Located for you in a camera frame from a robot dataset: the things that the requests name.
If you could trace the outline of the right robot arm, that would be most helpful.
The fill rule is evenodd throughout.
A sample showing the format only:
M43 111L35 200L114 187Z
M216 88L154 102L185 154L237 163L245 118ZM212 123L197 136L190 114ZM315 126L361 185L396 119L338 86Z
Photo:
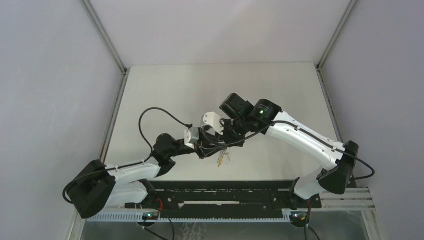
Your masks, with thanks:
M309 199L324 191L343 195L351 180L359 145L353 141L340 142L310 129L267 99L255 105L236 93L220 105L229 118L224 119L222 141L242 145L247 133L263 134L282 140L299 149L320 165L313 173L300 177L289 194L289 203L302 208Z

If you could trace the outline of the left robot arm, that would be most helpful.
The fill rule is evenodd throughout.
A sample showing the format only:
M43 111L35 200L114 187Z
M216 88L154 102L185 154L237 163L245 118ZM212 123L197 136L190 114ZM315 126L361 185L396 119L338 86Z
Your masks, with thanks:
M207 126L190 128L182 139L163 133L151 146L149 156L133 163L113 166L93 160L64 187L62 197L83 219L125 204L140 204L149 209L155 205L157 196L148 181L167 174L176 165L174 157L196 154L205 159L230 143L225 130L215 134L207 130Z

